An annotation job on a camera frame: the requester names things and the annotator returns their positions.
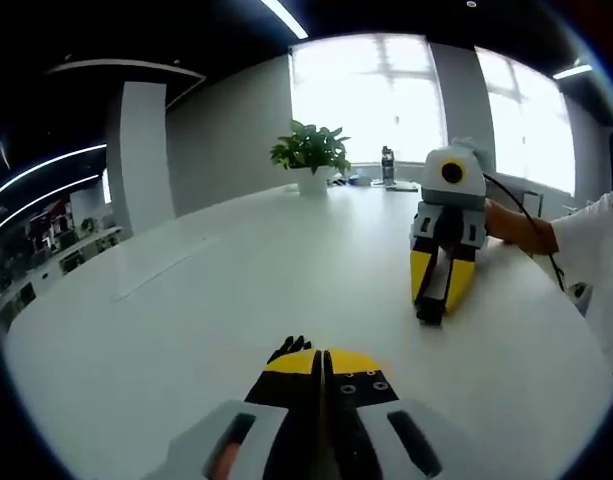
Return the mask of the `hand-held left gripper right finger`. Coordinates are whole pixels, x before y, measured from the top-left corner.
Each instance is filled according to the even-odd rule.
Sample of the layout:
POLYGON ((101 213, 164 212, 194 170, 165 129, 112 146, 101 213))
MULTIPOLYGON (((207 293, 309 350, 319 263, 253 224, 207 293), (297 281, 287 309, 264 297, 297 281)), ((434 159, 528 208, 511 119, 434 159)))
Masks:
POLYGON ((484 479, 463 432, 415 399, 402 399, 370 356, 324 352, 330 440, 343 479, 484 479))

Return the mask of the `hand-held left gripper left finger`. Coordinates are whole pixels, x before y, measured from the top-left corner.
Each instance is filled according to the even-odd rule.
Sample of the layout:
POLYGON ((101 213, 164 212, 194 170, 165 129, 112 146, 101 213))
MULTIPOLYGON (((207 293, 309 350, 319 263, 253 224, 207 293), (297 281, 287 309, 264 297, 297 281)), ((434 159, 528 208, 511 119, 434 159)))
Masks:
POLYGON ((157 479, 304 479, 317 440, 322 352, 280 348, 243 400, 173 439, 157 479))

